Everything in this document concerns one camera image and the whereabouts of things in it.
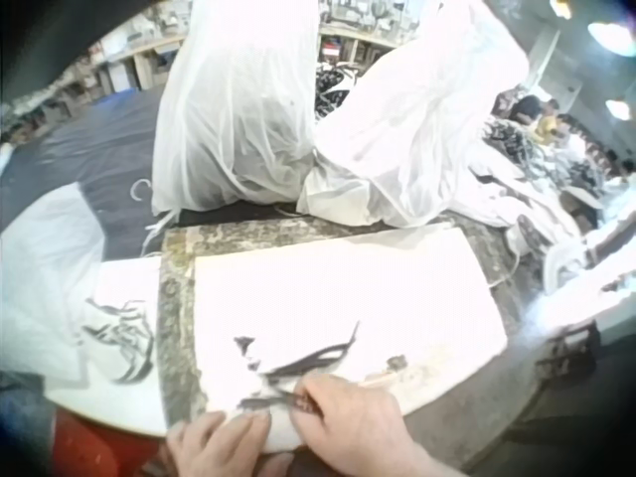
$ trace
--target paper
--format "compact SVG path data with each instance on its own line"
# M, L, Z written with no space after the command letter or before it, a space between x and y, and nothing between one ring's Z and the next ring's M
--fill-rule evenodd
M404 413L470 377L507 343L459 229L200 257L195 276L197 365L210 410L233 409L262 387L246 368L238 336L254 338L249 350L264 362L287 364L347 342L360 322L356 343L334 373L369 385L378 375L389 377ZM387 374L387 360L401 355L407 368Z

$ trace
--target white board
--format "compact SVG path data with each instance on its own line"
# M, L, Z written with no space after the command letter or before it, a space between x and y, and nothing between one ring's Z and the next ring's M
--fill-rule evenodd
M161 257L102 263L94 300L114 307L121 307L127 301L146 302L146 320L154 335L160 264ZM134 385L113 383L91 361L86 361L85 382L46 379L45 396L91 420L130 432L164 436L167 427L159 387L156 346L151 360L154 364L151 373Z
M360 322L355 344L333 373L386 386L403 413L439 398L507 344L459 229L199 257L195 277L197 364L209 410L234 409L262 387L234 342L239 336L255 339L248 351L262 359L264 371L348 341ZM387 359L399 355L408 367L388 374ZM274 421L267 449L293 448L288 418Z

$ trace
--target workbench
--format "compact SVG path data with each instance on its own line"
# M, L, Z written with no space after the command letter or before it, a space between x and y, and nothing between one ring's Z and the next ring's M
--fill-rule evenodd
M264 216L271 210L261 209ZM513 266L514 258L505 247L502 231L452 213L443 214L439 220L450 221L464 231L489 282L501 278ZM266 220L168 231L163 245L157 323L159 375L168 425L192 418L206 408L207 400L199 386L194 346L193 270L197 256L338 239L387 229L382 224L349 228L312 217L289 219L281 215L278 218L269 215ZM529 331L533 323L525 322L528 308L541 292L541 283L534 277L533 270L532 263L523 262L513 280L493 290L509 336L509 349L517 350L520 341L523 341L524 350L528 350L525 353L529 356L542 343L540 337ZM457 290L457 294L458 299L461 299L461 290ZM528 359L517 359L512 368L507 368L511 362L509 353L516 351L506 351L503 358L496 359L478 372L474 379L468 380L479 381L479 386L462 384L406 418L414 436L426 444L433 455L451 464L457 463L457 455L462 455L459 464L463 465L481 451L487 442L495 439L527 404L538 386L534 375L534 359L524 356ZM470 406L465 405L467 400L472 402ZM493 401L500 408L496 415L490 408ZM442 425L438 421L448 415L455 416L455 421L444 425L464 429L465 438L460 441L449 441L444 437L447 434L442 432ZM418 423L422 420L432 422L433 429L426 434L419 429Z

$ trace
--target ceiling light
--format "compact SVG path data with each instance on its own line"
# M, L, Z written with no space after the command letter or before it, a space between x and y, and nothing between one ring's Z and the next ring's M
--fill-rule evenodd
M550 5L558 17L565 18L566 20L572 18L572 11L569 8L569 2L567 0L550 0Z
M636 57L636 41L627 27L615 23L592 23L587 30L610 52L622 57Z
M605 101L605 105L607 109L609 109L609 112L621 121L629 121L632 118L629 104L625 101L610 99L609 101Z

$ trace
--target fingernail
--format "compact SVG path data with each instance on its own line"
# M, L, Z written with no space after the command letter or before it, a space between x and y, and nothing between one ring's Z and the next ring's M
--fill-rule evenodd
M271 416L269 409L259 409L253 413L253 418L255 420L267 420Z

